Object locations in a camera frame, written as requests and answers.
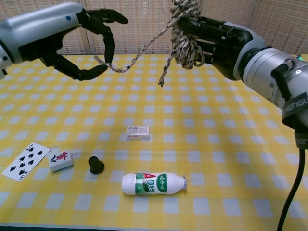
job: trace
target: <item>robotic hand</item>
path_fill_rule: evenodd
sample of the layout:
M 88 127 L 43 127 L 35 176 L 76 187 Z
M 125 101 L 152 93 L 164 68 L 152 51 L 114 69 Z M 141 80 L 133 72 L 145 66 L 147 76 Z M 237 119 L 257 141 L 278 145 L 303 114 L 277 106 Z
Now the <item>robotic hand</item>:
M 79 70 L 72 62 L 57 54 L 64 36 L 78 27 L 101 34 L 105 43 L 105 61 L 111 63 L 115 42 L 110 27 L 104 23 L 128 23 L 122 14 L 111 9 L 83 9 L 79 3 L 69 2 L 25 13 L 0 22 L 0 79 L 12 64 L 40 59 L 47 67 L 72 79 L 90 80 L 108 67 L 98 65 L 90 70 Z
M 284 124 L 294 128 L 287 117 L 296 113 L 299 122 L 308 128 L 308 63 L 266 47 L 261 36 L 233 23 L 200 17 L 197 22 L 181 19 L 179 27 L 199 38 L 206 63 L 230 80 L 241 80 L 283 109 Z M 307 145 L 308 139 L 297 137 L 297 146 L 299 142 Z

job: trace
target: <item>coiled rope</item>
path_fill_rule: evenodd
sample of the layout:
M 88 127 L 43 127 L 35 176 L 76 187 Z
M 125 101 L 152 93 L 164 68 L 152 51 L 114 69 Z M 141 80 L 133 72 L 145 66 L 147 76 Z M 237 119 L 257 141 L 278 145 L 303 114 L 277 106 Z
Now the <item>coiled rope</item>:
M 163 73 L 158 81 L 161 87 L 164 84 L 164 77 L 171 65 L 171 61 L 175 58 L 178 64 L 181 64 L 185 69 L 192 69 L 193 66 L 202 66 L 204 64 L 204 56 L 201 47 L 196 43 L 196 37 L 192 35 L 185 35 L 184 32 L 179 28 L 178 21 L 181 18 L 188 18 L 194 21 L 198 20 L 200 16 L 200 0 L 172 0 L 174 7 L 171 8 L 172 17 L 168 22 L 165 29 L 155 35 L 149 42 L 147 42 L 144 47 L 137 53 L 136 57 L 131 61 L 131 63 L 125 68 L 118 68 L 112 64 L 107 64 L 101 60 L 97 55 L 94 59 L 99 62 L 99 64 L 104 64 L 108 66 L 111 70 L 123 73 L 128 71 L 136 61 L 139 59 L 141 54 L 161 35 L 166 33 L 170 28 L 171 30 L 171 42 L 172 42 L 172 52 L 164 66 Z

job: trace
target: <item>silver bottle cap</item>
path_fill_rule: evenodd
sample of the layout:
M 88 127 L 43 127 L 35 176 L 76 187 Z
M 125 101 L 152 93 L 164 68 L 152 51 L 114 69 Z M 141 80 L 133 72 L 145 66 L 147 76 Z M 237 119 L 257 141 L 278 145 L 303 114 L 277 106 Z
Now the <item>silver bottle cap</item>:
M 184 181 L 184 190 L 187 190 L 187 181 L 185 176 L 183 176 L 183 181 Z

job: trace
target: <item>black cable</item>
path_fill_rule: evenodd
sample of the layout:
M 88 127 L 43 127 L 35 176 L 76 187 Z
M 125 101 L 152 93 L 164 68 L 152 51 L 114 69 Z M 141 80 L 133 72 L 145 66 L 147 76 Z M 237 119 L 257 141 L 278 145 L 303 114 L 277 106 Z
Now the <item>black cable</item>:
M 282 230 L 284 220 L 285 220 L 287 213 L 288 213 L 288 209 L 289 209 L 290 204 L 291 204 L 291 202 L 292 202 L 292 200 L 295 196 L 295 193 L 296 193 L 296 191 L 299 187 L 299 184 L 302 180 L 304 168 L 305 168 L 305 149 L 299 149 L 299 163 L 298 163 L 297 175 L 296 175 L 295 181 L 293 183 L 292 189 L 291 189 L 287 199 L 285 200 L 285 203 L 284 203 L 281 215 L 280 215 L 277 231 Z

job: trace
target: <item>green label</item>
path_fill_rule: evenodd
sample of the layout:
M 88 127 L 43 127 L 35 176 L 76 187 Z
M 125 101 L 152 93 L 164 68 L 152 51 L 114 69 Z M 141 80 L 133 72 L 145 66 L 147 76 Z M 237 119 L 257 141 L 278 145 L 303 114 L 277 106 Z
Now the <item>green label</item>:
M 161 191 L 162 193 L 167 192 L 167 176 L 165 173 L 157 177 L 156 184 L 159 191 Z
M 136 195 L 151 194 L 155 192 L 155 175 L 137 173 L 135 183 Z

